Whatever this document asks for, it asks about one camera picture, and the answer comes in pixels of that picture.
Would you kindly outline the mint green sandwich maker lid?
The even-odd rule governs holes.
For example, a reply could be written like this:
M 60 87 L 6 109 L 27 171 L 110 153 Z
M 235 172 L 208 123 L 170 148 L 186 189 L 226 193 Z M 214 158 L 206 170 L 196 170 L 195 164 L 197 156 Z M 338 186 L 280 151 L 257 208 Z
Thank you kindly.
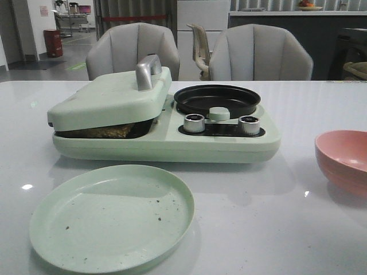
M 171 86 L 171 72 L 149 75 L 151 89 L 138 89 L 136 71 L 104 74 L 48 110 L 55 131 L 137 123 L 158 117 Z

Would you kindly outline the white bread slice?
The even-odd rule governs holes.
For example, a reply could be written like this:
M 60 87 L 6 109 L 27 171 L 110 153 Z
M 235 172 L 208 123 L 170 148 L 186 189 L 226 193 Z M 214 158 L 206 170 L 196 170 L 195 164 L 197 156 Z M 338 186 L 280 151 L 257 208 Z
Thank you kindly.
M 57 136 L 64 138 L 125 138 L 135 124 L 120 124 L 108 127 L 97 127 L 88 129 L 79 129 L 72 131 L 58 131 Z

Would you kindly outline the pink bowl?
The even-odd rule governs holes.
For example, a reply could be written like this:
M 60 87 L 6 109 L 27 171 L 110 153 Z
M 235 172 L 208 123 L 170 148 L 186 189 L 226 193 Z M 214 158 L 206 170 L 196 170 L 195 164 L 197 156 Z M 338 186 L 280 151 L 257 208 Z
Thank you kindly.
M 366 198 L 366 132 L 335 130 L 315 138 L 315 156 L 325 177 L 339 188 Z

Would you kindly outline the mint green breakfast maker base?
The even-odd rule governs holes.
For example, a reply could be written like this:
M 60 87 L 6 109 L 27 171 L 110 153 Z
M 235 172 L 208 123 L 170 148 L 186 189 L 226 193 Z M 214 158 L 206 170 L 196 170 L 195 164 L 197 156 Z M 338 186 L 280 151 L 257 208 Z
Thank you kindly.
M 255 163 L 271 159 L 281 134 L 261 105 L 253 116 L 264 135 L 258 137 L 193 136 L 180 133 L 184 115 L 168 95 L 162 113 L 150 130 L 135 139 L 72 139 L 54 135 L 55 148 L 64 156 L 87 160 L 152 162 Z

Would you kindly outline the left silver control knob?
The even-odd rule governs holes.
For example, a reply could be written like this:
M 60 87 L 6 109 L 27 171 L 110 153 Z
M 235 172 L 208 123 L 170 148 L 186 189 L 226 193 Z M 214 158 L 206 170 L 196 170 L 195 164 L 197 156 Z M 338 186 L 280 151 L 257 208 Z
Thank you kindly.
M 183 120 L 183 129 L 190 133 L 200 133 L 205 131 L 205 117 L 200 114 L 188 114 Z

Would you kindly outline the silver control knob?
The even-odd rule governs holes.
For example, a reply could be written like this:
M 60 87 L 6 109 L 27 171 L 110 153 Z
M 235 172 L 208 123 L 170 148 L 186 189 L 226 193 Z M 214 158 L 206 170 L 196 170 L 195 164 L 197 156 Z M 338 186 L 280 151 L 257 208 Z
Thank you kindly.
M 244 135 L 257 135 L 260 132 L 259 119 L 253 116 L 241 116 L 238 118 L 237 129 Z
M 205 131 L 205 117 L 200 114 L 188 114 L 183 120 L 183 129 L 190 133 L 200 133 Z

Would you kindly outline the right silver control knob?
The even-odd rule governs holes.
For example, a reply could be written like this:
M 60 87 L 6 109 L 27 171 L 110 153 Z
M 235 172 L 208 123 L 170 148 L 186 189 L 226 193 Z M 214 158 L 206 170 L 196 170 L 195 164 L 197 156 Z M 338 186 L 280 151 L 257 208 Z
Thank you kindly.
M 238 118 L 237 129 L 244 135 L 257 135 L 260 132 L 259 119 L 253 116 L 241 116 Z

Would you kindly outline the black round frying pan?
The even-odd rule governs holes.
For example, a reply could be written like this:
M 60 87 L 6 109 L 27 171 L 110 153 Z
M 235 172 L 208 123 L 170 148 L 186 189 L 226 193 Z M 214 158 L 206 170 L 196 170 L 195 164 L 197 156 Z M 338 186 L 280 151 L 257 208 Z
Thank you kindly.
M 254 113 L 261 97 L 247 88 L 205 84 L 179 90 L 174 94 L 174 100 L 176 108 L 184 114 L 197 113 L 207 117 L 211 107 L 224 107 L 233 119 Z

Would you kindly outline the beige office chair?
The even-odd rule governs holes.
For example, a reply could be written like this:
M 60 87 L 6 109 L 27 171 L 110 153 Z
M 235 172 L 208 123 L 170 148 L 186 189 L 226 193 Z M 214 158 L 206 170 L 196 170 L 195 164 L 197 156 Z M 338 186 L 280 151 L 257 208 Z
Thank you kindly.
M 211 53 L 205 29 L 198 24 L 187 24 L 193 31 L 193 61 L 200 69 L 200 80 L 209 81 Z

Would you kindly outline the mint green round plate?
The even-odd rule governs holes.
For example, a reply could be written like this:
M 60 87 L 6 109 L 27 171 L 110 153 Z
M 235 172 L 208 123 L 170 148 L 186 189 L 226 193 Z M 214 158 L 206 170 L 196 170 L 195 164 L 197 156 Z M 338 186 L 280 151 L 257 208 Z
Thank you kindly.
M 183 239 L 194 216 L 186 183 L 152 166 L 119 165 L 76 176 L 37 206 L 31 244 L 46 262 L 85 274 L 154 266 Z

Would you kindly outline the left grey upholstered chair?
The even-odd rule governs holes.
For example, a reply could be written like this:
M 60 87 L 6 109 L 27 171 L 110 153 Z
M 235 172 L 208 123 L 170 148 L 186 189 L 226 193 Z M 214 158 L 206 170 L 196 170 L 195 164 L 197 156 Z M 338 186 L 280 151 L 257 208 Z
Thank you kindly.
M 119 25 L 107 30 L 86 57 L 88 78 L 135 70 L 136 64 L 149 54 L 158 55 L 161 65 L 179 78 L 179 52 L 170 29 L 149 23 Z

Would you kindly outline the right grey upholstered chair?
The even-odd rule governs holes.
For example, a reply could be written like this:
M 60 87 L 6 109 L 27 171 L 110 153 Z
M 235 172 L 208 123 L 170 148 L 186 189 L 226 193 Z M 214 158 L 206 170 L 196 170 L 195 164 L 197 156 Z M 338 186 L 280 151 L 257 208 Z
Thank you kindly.
M 313 59 L 288 30 L 247 24 L 220 33 L 209 72 L 214 81 L 307 81 Z

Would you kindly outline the white cabinet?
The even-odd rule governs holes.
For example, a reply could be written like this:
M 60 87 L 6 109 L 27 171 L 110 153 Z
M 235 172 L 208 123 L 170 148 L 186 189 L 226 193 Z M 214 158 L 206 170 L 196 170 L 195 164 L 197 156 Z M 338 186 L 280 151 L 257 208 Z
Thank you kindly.
M 218 36 L 228 26 L 230 7 L 230 1 L 177 2 L 177 48 L 180 59 L 180 81 L 198 81 L 200 79 L 200 69 L 193 60 L 193 32 L 188 24 L 198 24 L 205 29 L 209 50 L 213 51 Z

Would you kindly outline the red bin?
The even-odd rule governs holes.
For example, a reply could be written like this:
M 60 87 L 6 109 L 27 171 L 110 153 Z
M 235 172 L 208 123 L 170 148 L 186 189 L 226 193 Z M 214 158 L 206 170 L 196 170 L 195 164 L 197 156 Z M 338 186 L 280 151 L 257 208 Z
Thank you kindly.
M 60 31 L 56 29 L 47 29 L 43 31 L 43 34 L 48 57 L 61 57 L 63 55 L 63 47 Z

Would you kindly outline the fruit bowl on counter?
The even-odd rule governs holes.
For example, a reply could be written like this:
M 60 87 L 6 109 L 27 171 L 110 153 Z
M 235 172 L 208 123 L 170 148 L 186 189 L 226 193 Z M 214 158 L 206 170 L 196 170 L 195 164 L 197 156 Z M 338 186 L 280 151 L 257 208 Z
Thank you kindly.
M 311 3 L 309 0 L 301 0 L 297 4 L 297 8 L 300 11 L 320 11 L 323 9 L 322 6 L 317 6 Z

